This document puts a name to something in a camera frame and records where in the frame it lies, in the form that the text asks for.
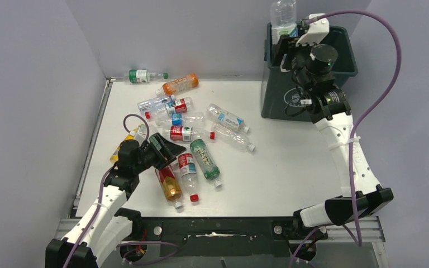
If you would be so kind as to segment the green label tea bottle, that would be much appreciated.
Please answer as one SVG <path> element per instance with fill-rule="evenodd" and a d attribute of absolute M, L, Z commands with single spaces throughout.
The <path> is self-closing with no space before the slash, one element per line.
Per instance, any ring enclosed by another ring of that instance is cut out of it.
<path fill-rule="evenodd" d="M 223 182 L 220 179 L 220 169 L 216 165 L 205 142 L 202 139 L 196 139 L 190 143 L 189 147 L 205 179 L 215 188 L 221 188 Z"/>

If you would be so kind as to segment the amber tea bottle red label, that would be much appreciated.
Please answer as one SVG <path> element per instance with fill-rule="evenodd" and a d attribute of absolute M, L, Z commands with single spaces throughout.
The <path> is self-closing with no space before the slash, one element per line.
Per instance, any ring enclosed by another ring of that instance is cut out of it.
<path fill-rule="evenodd" d="M 183 193 L 172 167 L 168 165 L 161 170 L 155 169 L 155 174 L 158 178 L 158 182 L 164 193 L 166 201 L 170 203 L 175 209 L 182 209 Z"/>

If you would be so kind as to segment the short bottle red label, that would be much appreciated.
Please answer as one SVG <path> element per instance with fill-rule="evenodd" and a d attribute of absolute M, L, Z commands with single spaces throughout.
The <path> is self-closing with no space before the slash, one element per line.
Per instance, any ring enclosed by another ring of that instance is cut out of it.
<path fill-rule="evenodd" d="M 178 166 L 184 190 L 192 203 L 199 201 L 199 184 L 193 155 L 184 153 L 178 156 Z"/>

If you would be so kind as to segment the yellow juice bottle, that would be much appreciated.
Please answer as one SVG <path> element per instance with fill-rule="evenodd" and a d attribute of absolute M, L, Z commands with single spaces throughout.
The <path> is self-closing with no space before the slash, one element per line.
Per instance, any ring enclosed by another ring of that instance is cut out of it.
<path fill-rule="evenodd" d="M 114 164 L 119 160 L 119 151 L 127 144 L 128 141 L 137 141 L 138 144 L 141 145 L 147 136 L 148 130 L 150 130 L 150 127 L 147 128 L 144 124 L 140 124 L 131 130 L 109 158 L 110 162 Z"/>

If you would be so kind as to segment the clear bottle blue white label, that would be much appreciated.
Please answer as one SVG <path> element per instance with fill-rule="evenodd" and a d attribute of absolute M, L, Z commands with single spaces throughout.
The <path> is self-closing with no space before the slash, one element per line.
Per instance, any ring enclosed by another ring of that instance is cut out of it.
<path fill-rule="evenodd" d="M 296 0 L 274 1 L 270 6 L 271 41 L 276 45 L 282 35 L 297 37 Z"/>

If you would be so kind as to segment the clear bottle dark green label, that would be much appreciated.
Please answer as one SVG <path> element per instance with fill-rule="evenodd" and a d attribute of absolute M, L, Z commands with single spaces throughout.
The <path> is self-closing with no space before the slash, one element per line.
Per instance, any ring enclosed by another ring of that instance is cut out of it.
<path fill-rule="evenodd" d="M 191 126 L 191 127 L 203 127 L 204 126 L 204 115 L 201 112 L 193 113 L 173 113 L 171 115 L 161 115 L 155 117 L 155 123 L 158 126 Z"/>

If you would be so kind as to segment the clear bottle red label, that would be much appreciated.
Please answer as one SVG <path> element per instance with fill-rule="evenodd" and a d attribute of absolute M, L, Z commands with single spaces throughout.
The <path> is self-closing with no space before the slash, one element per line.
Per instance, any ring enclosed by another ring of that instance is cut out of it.
<path fill-rule="evenodd" d="M 162 135 L 169 141 L 178 143 L 190 143 L 197 139 L 212 141 L 215 133 L 202 127 L 192 126 L 163 126 Z"/>

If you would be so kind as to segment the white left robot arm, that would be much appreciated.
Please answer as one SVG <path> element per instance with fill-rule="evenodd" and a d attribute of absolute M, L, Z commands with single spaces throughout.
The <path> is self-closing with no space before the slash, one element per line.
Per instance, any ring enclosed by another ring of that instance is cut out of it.
<path fill-rule="evenodd" d="M 97 199 L 79 222 L 60 240 L 52 239 L 45 250 L 45 267 L 99 267 L 117 245 L 134 236 L 140 212 L 124 208 L 147 169 L 161 170 L 186 148 L 155 133 L 142 143 L 120 143 L 118 161 L 103 175 Z"/>

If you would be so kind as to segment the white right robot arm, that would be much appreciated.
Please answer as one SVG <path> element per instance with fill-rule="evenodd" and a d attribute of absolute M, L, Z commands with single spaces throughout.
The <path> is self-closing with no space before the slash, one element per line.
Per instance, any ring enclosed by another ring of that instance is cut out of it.
<path fill-rule="evenodd" d="M 264 42 L 261 116 L 310 120 L 327 143 L 340 179 L 341 195 L 294 213 L 292 231 L 308 237 L 317 226 L 341 226 L 367 217 L 393 200 L 370 170 L 355 132 L 356 122 L 341 87 L 357 68 L 348 36 L 330 33 L 315 44 L 298 46 L 295 37 Z"/>

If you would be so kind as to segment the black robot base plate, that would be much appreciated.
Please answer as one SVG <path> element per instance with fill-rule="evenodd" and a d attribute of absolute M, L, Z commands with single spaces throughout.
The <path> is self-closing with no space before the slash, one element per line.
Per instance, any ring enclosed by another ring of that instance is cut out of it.
<path fill-rule="evenodd" d="M 294 217 L 142 217 L 125 240 L 163 242 L 157 257 L 288 257 L 306 239 L 298 256 L 310 260 L 328 237 L 325 229 L 310 231 Z"/>

